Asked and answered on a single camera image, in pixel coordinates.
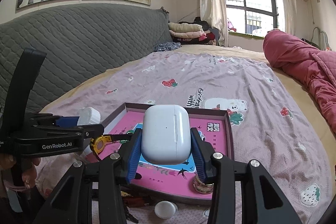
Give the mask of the person's left hand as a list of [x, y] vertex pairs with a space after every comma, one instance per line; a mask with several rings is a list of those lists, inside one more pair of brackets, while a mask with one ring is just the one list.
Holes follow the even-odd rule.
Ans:
[[[36, 166], [41, 163], [41, 159], [30, 159], [31, 167], [22, 173], [22, 181], [26, 189], [31, 189], [35, 186], [35, 179], [37, 178]], [[7, 197], [5, 186], [3, 184], [3, 173], [15, 165], [16, 161], [12, 155], [1, 154], [1, 198]]]

